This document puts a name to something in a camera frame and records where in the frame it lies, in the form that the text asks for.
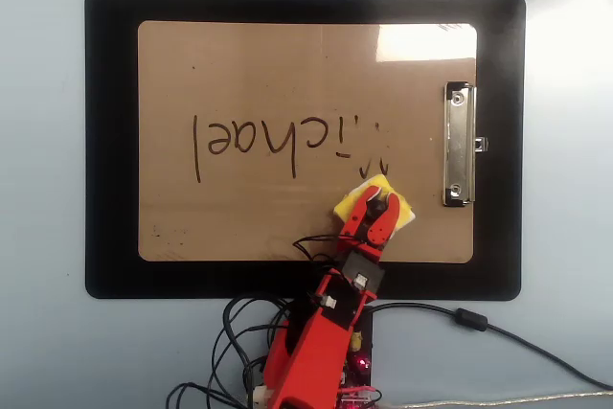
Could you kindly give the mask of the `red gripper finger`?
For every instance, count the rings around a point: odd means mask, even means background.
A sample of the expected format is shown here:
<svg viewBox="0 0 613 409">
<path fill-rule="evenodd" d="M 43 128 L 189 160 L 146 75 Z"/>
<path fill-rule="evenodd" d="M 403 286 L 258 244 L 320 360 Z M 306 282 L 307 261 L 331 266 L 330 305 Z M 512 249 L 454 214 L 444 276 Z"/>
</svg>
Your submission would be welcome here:
<svg viewBox="0 0 613 409">
<path fill-rule="evenodd" d="M 379 187 L 368 187 L 356 200 L 347 218 L 340 237 L 353 241 L 366 242 L 369 225 L 366 223 L 369 201 L 378 198 Z"/>
<path fill-rule="evenodd" d="M 400 200 L 395 193 L 385 198 L 376 196 L 367 202 L 366 241 L 375 248 L 384 247 L 397 226 Z"/>
</svg>

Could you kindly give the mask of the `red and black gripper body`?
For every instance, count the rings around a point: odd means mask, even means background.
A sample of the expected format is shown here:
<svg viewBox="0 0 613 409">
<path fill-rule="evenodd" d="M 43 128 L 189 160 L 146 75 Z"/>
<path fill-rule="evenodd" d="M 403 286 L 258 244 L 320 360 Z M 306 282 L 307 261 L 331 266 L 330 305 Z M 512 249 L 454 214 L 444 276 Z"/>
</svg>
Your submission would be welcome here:
<svg viewBox="0 0 613 409">
<path fill-rule="evenodd" d="M 382 250 L 367 239 L 346 234 L 338 237 L 337 251 L 341 273 L 350 284 L 360 291 L 376 294 L 385 273 L 379 264 Z"/>
</svg>

